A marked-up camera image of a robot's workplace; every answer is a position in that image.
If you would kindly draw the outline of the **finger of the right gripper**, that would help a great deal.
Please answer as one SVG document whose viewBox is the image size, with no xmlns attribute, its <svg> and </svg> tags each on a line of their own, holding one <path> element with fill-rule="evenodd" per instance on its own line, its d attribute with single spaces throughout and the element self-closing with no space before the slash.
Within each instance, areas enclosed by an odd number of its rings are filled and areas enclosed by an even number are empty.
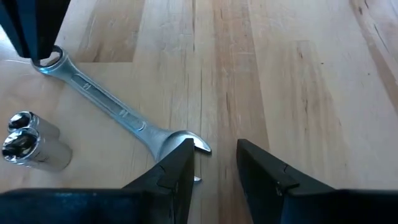
<svg viewBox="0 0 398 224">
<path fill-rule="evenodd" d="M 70 1 L 0 0 L 0 26 L 20 57 L 50 57 Z"/>
</svg>

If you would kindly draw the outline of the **silver combination wrench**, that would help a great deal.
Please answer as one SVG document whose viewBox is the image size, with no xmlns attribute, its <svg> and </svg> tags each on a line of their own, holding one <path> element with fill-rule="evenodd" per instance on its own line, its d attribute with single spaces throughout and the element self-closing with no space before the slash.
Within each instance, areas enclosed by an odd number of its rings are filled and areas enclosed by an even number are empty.
<svg viewBox="0 0 398 224">
<path fill-rule="evenodd" d="M 50 65 L 41 65 L 40 60 L 32 59 L 31 64 L 35 70 L 64 81 L 89 99 L 135 135 L 148 148 L 156 162 L 168 156 L 186 139 L 192 139 L 195 149 L 199 152 L 212 154 L 211 147 L 197 134 L 187 130 L 173 131 L 156 126 L 80 71 L 63 48 L 54 45 L 52 50 L 59 53 L 59 58 Z"/>
</svg>

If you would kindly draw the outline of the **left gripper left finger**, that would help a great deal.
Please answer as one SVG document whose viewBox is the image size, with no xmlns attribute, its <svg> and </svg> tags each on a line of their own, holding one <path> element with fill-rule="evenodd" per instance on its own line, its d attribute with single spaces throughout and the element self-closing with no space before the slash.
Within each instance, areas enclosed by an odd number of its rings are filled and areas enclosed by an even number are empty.
<svg viewBox="0 0 398 224">
<path fill-rule="evenodd" d="M 187 224 L 194 142 L 186 139 L 121 189 L 17 189 L 0 194 L 0 224 Z"/>
</svg>

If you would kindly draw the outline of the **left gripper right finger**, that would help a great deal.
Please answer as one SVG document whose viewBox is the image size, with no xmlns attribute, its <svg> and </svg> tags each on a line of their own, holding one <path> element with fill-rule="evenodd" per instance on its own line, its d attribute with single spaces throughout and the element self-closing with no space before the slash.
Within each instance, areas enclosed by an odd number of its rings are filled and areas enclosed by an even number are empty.
<svg viewBox="0 0 398 224">
<path fill-rule="evenodd" d="M 254 224 L 398 224 L 398 190 L 334 189 L 247 139 L 236 160 Z"/>
</svg>

